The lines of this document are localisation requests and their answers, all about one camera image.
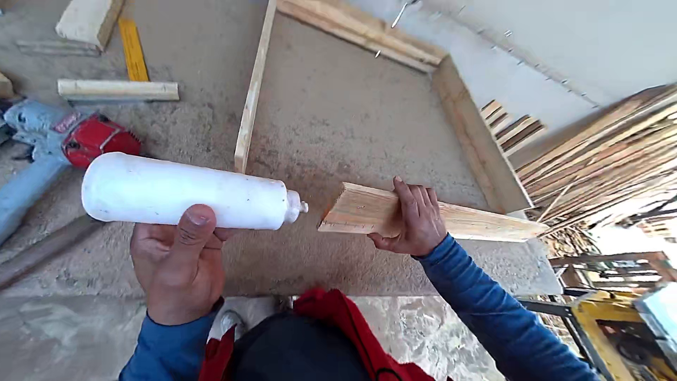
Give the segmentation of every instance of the red tool part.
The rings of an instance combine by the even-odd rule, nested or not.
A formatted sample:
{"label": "red tool part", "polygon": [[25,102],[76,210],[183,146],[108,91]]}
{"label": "red tool part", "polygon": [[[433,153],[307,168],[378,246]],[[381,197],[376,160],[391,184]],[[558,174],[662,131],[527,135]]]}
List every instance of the red tool part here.
{"label": "red tool part", "polygon": [[94,113],[70,132],[62,149],[73,166],[86,169],[96,157],[104,153],[138,155],[141,142],[122,126]]}

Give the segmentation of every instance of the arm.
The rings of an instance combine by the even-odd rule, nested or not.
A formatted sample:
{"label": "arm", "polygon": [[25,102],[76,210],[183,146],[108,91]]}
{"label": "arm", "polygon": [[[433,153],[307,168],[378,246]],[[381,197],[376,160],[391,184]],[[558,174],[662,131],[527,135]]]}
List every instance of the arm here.
{"label": "arm", "polygon": [[597,380],[560,340],[485,274],[450,235],[415,257],[437,291],[511,380]]}
{"label": "arm", "polygon": [[146,315],[120,380],[197,380],[219,301],[207,316],[181,325],[157,324]]}
{"label": "arm", "polygon": [[444,300],[513,380],[597,380],[557,337],[471,260],[446,231],[432,188],[393,181],[403,229],[397,237],[369,235],[378,249],[411,254]]}
{"label": "arm", "polygon": [[193,205],[178,226],[136,224],[129,251],[148,314],[120,380],[197,380],[223,304],[223,242],[214,211]]}

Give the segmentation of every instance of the person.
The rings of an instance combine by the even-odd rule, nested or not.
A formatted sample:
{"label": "person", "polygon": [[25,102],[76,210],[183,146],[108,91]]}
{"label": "person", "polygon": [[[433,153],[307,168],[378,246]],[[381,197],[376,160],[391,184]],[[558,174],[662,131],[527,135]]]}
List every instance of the person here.
{"label": "person", "polygon": [[[393,183],[403,230],[369,238],[419,261],[509,380],[598,379],[447,233],[433,189],[399,176]],[[337,290],[312,290],[293,311],[268,317],[238,340],[229,329],[207,343],[223,304],[221,247],[234,234],[215,228],[215,219],[210,207],[193,205],[178,226],[136,224],[130,251],[148,313],[120,380],[432,380],[385,353]]]}

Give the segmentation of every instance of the hand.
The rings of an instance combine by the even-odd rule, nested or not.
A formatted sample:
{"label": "hand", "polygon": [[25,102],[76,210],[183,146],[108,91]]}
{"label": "hand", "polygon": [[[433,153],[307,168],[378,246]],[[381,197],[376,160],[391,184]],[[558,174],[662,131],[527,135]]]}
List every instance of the hand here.
{"label": "hand", "polygon": [[134,226],[129,251],[146,292],[148,316],[156,323],[199,319],[221,296],[221,247],[236,230],[215,227],[214,211],[201,204],[189,207],[178,226]]}
{"label": "hand", "polygon": [[437,194],[432,188],[405,184],[399,176],[393,179],[393,184],[402,206],[402,231],[394,238],[384,238],[378,233],[367,236],[377,249],[413,256],[430,254],[447,236]]}

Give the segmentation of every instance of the yellow level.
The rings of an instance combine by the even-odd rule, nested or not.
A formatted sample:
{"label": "yellow level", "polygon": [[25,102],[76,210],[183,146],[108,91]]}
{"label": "yellow level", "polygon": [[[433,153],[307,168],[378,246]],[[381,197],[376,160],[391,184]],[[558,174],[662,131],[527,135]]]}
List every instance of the yellow level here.
{"label": "yellow level", "polygon": [[125,61],[127,62],[129,79],[131,81],[148,82],[144,51],[141,50],[141,41],[139,40],[139,31],[136,29],[136,23],[129,18],[120,18],[118,25],[120,26],[120,34],[122,35],[123,46],[125,47]]}

